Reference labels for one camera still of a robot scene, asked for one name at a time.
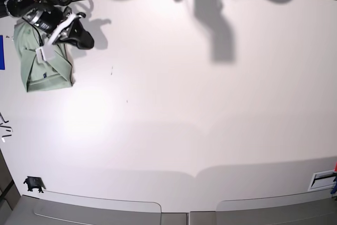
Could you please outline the blue panel at edge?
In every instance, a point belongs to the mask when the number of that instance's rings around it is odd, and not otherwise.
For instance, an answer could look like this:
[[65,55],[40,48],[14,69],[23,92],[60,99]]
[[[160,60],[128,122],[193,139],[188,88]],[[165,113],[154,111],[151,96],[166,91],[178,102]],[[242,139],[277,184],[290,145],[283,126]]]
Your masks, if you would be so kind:
[[5,70],[3,35],[0,35],[0,70]]

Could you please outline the black clamp on table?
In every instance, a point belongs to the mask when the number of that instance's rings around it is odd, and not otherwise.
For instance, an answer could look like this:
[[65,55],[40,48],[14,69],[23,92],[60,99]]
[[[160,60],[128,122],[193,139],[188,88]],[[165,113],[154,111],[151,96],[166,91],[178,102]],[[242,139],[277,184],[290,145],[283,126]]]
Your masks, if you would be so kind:
[[43,193],[43,189],[45,189],[45,185],[39,177],[27,177],[24,180],[24,184],[27,185],[27,190],[29,192],[33,192],[34,189],[37,189],[39,193]]

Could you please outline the light green T-shirt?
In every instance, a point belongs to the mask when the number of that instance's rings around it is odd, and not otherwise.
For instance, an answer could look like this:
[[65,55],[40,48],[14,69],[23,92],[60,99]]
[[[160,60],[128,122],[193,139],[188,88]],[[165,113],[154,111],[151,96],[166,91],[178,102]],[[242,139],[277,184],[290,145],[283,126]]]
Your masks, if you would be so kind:
[[21,79],[26,92],[49,91],[73,86],[72,64],[64,44],[47,43],[43,32],[25,22],[14,26],[14,45],[21,63]]

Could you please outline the black hex key set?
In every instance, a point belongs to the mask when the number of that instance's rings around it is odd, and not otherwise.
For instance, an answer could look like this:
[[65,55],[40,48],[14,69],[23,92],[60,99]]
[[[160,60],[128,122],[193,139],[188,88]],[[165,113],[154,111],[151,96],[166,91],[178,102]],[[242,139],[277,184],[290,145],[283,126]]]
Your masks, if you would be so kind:
[[1,114],[1,142],[6,143],[7,139],[13,136],[13,128],[9,124],[9,120]]

